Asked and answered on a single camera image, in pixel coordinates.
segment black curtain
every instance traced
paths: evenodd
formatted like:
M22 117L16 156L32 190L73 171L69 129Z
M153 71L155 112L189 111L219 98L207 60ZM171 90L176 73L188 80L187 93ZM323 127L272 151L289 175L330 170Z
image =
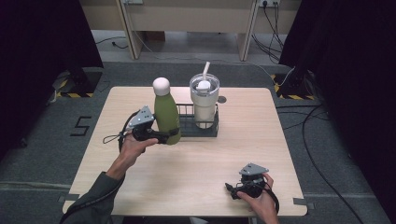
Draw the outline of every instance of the black curtain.
M396 223L396 1L303 0L280 63L315 73L347 149Z
M103 64L78 0L0 2L0 160L34 125L56 77L84 77L82 67Z

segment white straw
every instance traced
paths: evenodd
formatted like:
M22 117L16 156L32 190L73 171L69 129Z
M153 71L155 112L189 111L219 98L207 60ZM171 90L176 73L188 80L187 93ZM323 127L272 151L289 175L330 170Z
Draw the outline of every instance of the white straw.
M209 69L209 65L210 65L210 62L206 62L204 72L202 73L204 80L206 80L206 73L207 73L207 70Z

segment table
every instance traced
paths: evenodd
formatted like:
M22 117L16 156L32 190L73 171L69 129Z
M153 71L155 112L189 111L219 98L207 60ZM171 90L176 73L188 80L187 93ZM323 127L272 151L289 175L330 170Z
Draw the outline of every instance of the table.
M173 87L178 104L191 104L189 88ZM217 137L182 137L173 146L147 148L131 167L115 199L113 215L253 217L248 205L233 200L224 183L235 186L238 172L253 162L270 170L280 216L303 216L307 208L271 92L264 88L220 88ZM117 134L125 120L143 105L153 112L151 87L115 87L110 91L79 166L70 194L86 193L96 177L118 156ZM72 201L66 201L64 212Z
M186 31L236 33L239 58L245 61L259 8L258 0L145 0L139 5L126 0L117 4L134 59L142 49L140 31Z

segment desk leg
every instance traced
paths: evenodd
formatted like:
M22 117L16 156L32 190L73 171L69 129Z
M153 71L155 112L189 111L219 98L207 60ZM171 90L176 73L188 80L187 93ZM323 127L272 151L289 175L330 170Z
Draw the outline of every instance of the desk leg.
M254 24L256 22L257 11L259 9L259 0L253 0L250 10L250 17L247 24L247 32L245 34L238 34L236 42L239 48L239 59L244 62L248 58L248 49L250 46L250 38L253 34Z
M123 0L116 0L119 8L122 26L124 28L125 36L128 41L129 51L133 60L136 60L140 56L143 44L140 40L143 40L143 32L136 32L133 24L129 20L127 7L124 5Z

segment yellow black tape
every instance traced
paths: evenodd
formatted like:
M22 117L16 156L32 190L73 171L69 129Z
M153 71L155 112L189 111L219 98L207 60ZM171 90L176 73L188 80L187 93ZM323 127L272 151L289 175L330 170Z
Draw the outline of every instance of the yellow black tape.
M58 97L69 97L69 98L93 97L93 93L58 92Z
M57 97L69 97L69 98L93 97L93 92L73 92L73 89L70 90L70 87L67 86L68 84L69 84L68 79L62 82L61 87L59 88L59 92L56 95Z
M271 75L272 80L275 82L276 75ZM282 83L276 83L274 85L274 89L276 92L277 97L281 99L291 99L291 100L314 100L314 96L309 93L309 90L306 90L304 94L285 94L282 92Z

